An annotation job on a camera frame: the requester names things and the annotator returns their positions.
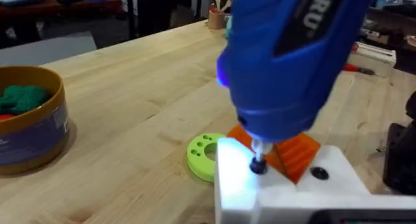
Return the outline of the left gripper white and orange left finger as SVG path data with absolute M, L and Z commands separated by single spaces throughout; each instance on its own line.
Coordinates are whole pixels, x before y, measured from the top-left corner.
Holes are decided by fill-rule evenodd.
M 214 201 L 216 223 L 249 223 L 255 215 L 257 196 L 261 192 L 275 198 L 296 191 L 294 183 L 284 175 L 283 162 L 275 146 L 268 149 L 264 174 L 250 169 L 255 153 L 250 136 L 237 125 L 219 139 L 216 149 Z

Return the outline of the left gripper white and orange right finger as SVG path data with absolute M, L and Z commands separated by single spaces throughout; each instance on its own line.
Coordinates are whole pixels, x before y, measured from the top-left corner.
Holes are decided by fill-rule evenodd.
M 321 145 L 306 134 L 277 143 L 276 152 L 288 179 L 302 192 L 369 194 L 343 152 Z

